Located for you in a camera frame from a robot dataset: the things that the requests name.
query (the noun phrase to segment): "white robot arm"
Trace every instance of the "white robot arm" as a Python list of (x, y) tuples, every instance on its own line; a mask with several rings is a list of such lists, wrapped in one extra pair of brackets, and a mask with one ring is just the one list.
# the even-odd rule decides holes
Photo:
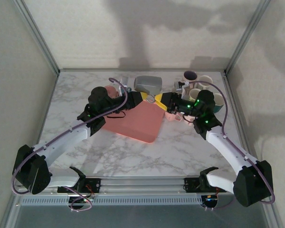
[[(96, 94), (102, 93), (103, 90), (103, 87), (97, 87)], [(127, 93), (130, 94), (130, 99), (122, 109), (134, 108), (146, 97), (138, 92), (131, 93)], [(92, 95), (89, 97), (89, 104), (85, 107), (85, 111), (78, 116), (77, 123), (74, 123), (79, 124), (77, 125), (79, 127), (71, 128), (53, 139), (51, 143), (38, 144), (32, 148), (24, 145), (19, 149), (13, 175), (32, 194), (38, 194), (48, 187), (60, 186), (71, 187), (81, 192), (86, 178), (81, 171), (70, 167), (66, 170), (53, 169), (49, 172), (48, 167), (69, 147), (93, 135), (105, 124), (103, 117), (96, 118), (95, 116), (107, 110), (108, 105), (112, 106), (112, 100), (103, 105), (104, 102), (98, 97), (96, 100), (91, 97)], [(264, 179), (260, 177), (255, 169), (257, 167), (261, 170), (261, 175), (265, 177), (272, 188), (271, 166), (266, 161), (259, 162), (222, 133), (222, 124), (212, 112), (211, 107), (213, 107), (214, 101), (213, 94), (210, 91), (201, 91), (196, 102), (183, 100), (181, 95), (177, 93), (160, 94), (155, 97), (155, 100), (156, 104), (167, 112), (180, 112), (184, 115), (196, 116), (197, 118), (193, 122), (196, 132), (212, 144), (234, 170), (234, 173), (228, 173), (220, 171), (216, 167), (211, 167), (202, 171), (199, 177), (199, 190), (208, 192), (207, 190), (211, 187), (217, 187), (229, 191), (245, 207), (272, 195), (272, 192), (264, 183)], [(122, 101), (123, 98), (119, 99), (115, 106)], [(97, 111), (95, 114), (95, 107), (100, 104), (102, 104), (99, 107), (101, 111)], [(95, 120), (85, 124), (92, 116), (95, 117)]]

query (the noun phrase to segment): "yellow object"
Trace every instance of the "yellow object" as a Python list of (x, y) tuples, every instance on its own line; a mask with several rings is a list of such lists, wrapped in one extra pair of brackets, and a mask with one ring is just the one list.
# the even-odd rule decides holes
[(162, 98), (162, 94), (158, 94), (155, 96), (155, 100), (158, 102), (161, 102), (161, 100), (162, 100), (161, 98)]
[(167, 106), (165, 106), (163, 103), (161, 103), (162, 94), (158, 94), (155, 96), (155, 103), (157, 106), (159, 106), (161, 109), (167, 111)]
[(148, 97), (147, 93), (141, 92), (142, 99), (145, 100)]

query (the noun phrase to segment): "wire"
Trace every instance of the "wire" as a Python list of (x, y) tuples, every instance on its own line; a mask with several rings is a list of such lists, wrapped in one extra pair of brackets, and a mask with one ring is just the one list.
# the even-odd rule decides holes
[(123, 113), (123, 116), (106, 116), (106, 117), (107, 117), (107, 118), (110, 118), (110, 119), (124, 118), (124, 117), (125, 117), (125, 112), (121, 111), (121, 113)]
[[(184, 189), (184, 190), (187, 192), (188, 186), (189, 186), (189, 184), (186, 183), (186, 184), (184, 184), (184, 185), (182, 186), (182, 189)], [(193, 190), (197, 190), (200, 186), (201, 186), (201, 184), (199, 184), (199, 185), (198, 185), (197, 187), (195, 187)]]
[(219, 188), (218, 187), (215, 187), (216, 190), (217, 190), (217, 193), (215, 193), (216, 196), (218, 196), (218, 193), (219, 193)]
[(225, 209), (226, 207), (230, 206), (231, 204), (233, 204), (235, 202), (235, 197), (233, 197), (232, 201), (230, 201), (228, 204), (224, 205), (224, 206), (221, 206), (221, 207), (218, 207), (218, 208), (213, 208), (213, 210), (221, 210), (221, 209)]
[(90, 195), (87, 198), (90, 198), (92, 195), (95, 197), (95, 193), (92, 191), (92, 187), (89, 184), (86, 184), (85, 186), (90, 191)]
[[(73, 200), (73, 202), (71, 203), (71, 206), (70, 206), (71, 211), (74, 210), (74, 211), (76, 211), (76, 212), (80, 212), (80, 211), (84, 211), (84, 210), (90, 210), (90, 209), (92, 208), (92, 206), (93, 206), (93, 205), (92, 205), (92, 202), (91, 202), (91, 200), (89, 200), (87, 197), (83, 196), (82, 194), (80, 194), (80, 193), (79, 193), (78, 191), (76, 191), (75, 189), (72, 189), (72, 188), (67, 187), (67, 186), (63, 186), (63, 187), (66, 188), (66, 189), (68, 189), (68, 190), (70, 190), (70, 191), (72, 191), (73, 193), (79, 195), (79, 197), (76, 198), (75, 200)], [(85, 208), (85, 209), (74, 209), (74, 208), (73, 208), (74, 203), (75, 203), (76, 201), (80, 200), (80, 199), (86, 200), (86, 201), (90, 204), (90, 206), (89, 206), (88, 208)]]
[(182, 115), (182, 118), (184, 119), (184, 121), (187, 121), (188, 123), (193, 123), (193, 121), (189, 121), (185, 118), (185, 115)]
[[(226, 133), (225, 133), (225, 124), (226, 124), (226, 120), (227, 120), (227, 116), (228, 116), (228, 104), (227, 104), (227, 100), (226, 100), (226, 97), (225, 95), (223, 94), (223, 92), (220, 90), (220, 88), (218, 88), (216, 85), (210, 83), (210, 82), (205, 82), (205, 81), (194, 81), (194, 82), (189, 82), (189, 84), (192, 84), (192, 83), (206, 83), (206, 84), (209, 84), (211, 86), (213, 86), (214, 88), (216, 88), (219, 93), (222, 95), (223, 99), (224, 99), (224, 103), (225, 103), (225, 106), (226, 106), (226, 112), (225, 112), (225, 117), (224, 117), (224, 121), (223, 121), (223, 124), (222, 124), (222, 134), (224, 137), (226, 137), (225, 139), (227, 140), (228, 143), (231, 144), (231, 146), (237, 150), (237, 152), (239, 152), (239, 154), (241, 154), (243, 157), (245, 157), (245, 154), (226, 136)], [(262, 174), (261, 170), (248, 158), (246, 159), (257, 171), (257, 173), (260, 175), (261, 179), (263, 180), (264, 184), (266, 185), (266, 187), (268, 188), (271, 196), (272, 196), (272, 199), (270, 201), (263, 201), (261, 200), (260, 202), (264, 203), (264, 204), (273, 204), (276, 200), (276, 196), (274, 194), (274, 191), (272, 189), (272, 187), (270, 186), (270, 184), (268, 183), (268, 181), (266, 180), (265, 176)]]
[(19, 192), (19, 191), (17, 191), (16, 188), (15, 188), (14, 182), (15, 182), (15, 179), (16, 179), (16, 175), (17, 175), (18, 172), (21, 170), (21, 168), (23, 167), (23, 165), (24, 165), (29, 159), (31, 159), (35, 154), (37, 154), (38, 152), (42, 151), (45, 147), (50, 146), (53, 142), (55, 142), (56, 140), (60, 139), (61, 137), (63, 137), (63, 136), (66, 135), (67, 133), (72, 132), (73, 130), (77, 129), (78, 127), (81, 127), (81, 126), (83, 126), (83, 125), (86, 125), (87, 123), (89, 123), (89, 122), (91, 122), (91, 121), (93, 121), (93, 120), (95, 120), (95, 119), (97, 119), (97, 118), (99, 118), (99, 117), (102, 117), (102, 116), (104, 116), (104, 115), (108, 115), (108, 114), (110, 114), (110, 113), (112, 113), (112, 112), (118, 110), (118, 109), (121, 108), (122, 106), (124, 106), (124, 104), (125, 104), (125, 103), (127, 102), (127, 100), (128, 100), (128, 93), (127, 93), (125, 87), (124, 87), (119, 81), (117, 81), (115, 78), (112, 78), (112, 77), (111, 77), (111, 78), (109, 78), (109, 81), (110, 81), (110, 82), (113, 82), (113, 83), (116, 82), (118, 85), (120, 85), (120, 87), (122, 88), (122, 90), (124, 91), (124, 94), (125, 94), (124, 101), (123, 101), (118, 107), (116, 107), (116, 108), (114, 108), (114, 109), (112, 109), (112, 110), (109, 110), (109, 111), (107, 111), (107, 112), (104, 112), (104, 113), (102, 113), (102, 114), (99, 114), (98, 116), (95, 116), (95, 117), (93, 117), (92, 119), (90, 119), (90, 120), (88, 120), (88, 121), (85, 121), (85, 122), (82, 122), (82, 123), (80, 123), (80, 124), (78, 124), (78, 125), (72, 127), (71, 129), (69, 129), (69, 130), (67, 130), (67, 131), (65, 131), (65, 132), (63, 132), (63, 133), (61, 133), (60, 135), (56, 136), (54, 139), (52, 139), (51, 141), (49, 141), (48, 143), (46, 143), (45, 146), (40, 147), (40, 148), (37, 149), (36, 151), (33, 151), (29, 156), (27, 156), (27, 157), (21, 162), (21, 164), (14, 170), (14, 173), (13, 173), (12, 178), (11, 178), (11, 189), (12, 189), (12, 191), (13, 191), (15, 194), (17, 194), (17, 195), (24, 195), (24, 194), (26, 194), (26, 193), (29, 192), (29, 191), (24, 191), (24, 192)]

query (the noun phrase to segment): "marble table surface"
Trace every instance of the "marble table surface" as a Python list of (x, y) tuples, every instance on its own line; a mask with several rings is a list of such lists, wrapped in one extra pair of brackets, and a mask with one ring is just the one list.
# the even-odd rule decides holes
[[(41, 142), (49, 141), (68, 129), (81, 114), (91, 90), (97, 86), (112, 85), (108, 78), (129, 77), (129, 86), (136, 76), (149, 75), (162, 78), (162, 92), (170, 92), (173, 83), (183, 72), (62, 72), (50, 104)], [(212, 77), (213, 83), (225, 94), (220, 72), (198, 72)], [(223, 107), (216, 114), (222, 121)], [(226, 123), (228, 136), (236, 142), (239, 137), (230, 111)], [(184, 121), (163, 118), (159, 135), (153, 143), (143, 143), (113, 132), (100, 130), (61, 155), (51, 167), (75, 166), (87, 176), (186, 176), (216, 166), (233, 171), (222, 155)]]

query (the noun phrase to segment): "pink cup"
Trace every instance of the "pink cup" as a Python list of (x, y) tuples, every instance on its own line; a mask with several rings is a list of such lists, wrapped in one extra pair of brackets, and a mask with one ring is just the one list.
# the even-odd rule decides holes
[(193, 120), (195, 120), (195, 117), (194, 116), (190, 116), (190, 115), (185, 115), (184, 118), (188, 121), (185, 121), (184, 122), (189, 125), (189, 126), (192, 126), (193, 125)]
[(110, 98), (116, 98), (119, 96), (118, 92), (116, 91), (116, 89), (113, 86), (106, 85), (105, 88), (108, 91), (108, 95)]
[(181, 121), (182, 120), (182, 117), (179, 113), (177, 114), (171, 114), (171, 113), (168, 113), (168, 112), (165, 112), (165, 117), (167, 118), (167, 120), (169, 121), (173, 121), (173, 120), (176, 120), (176, 121)]

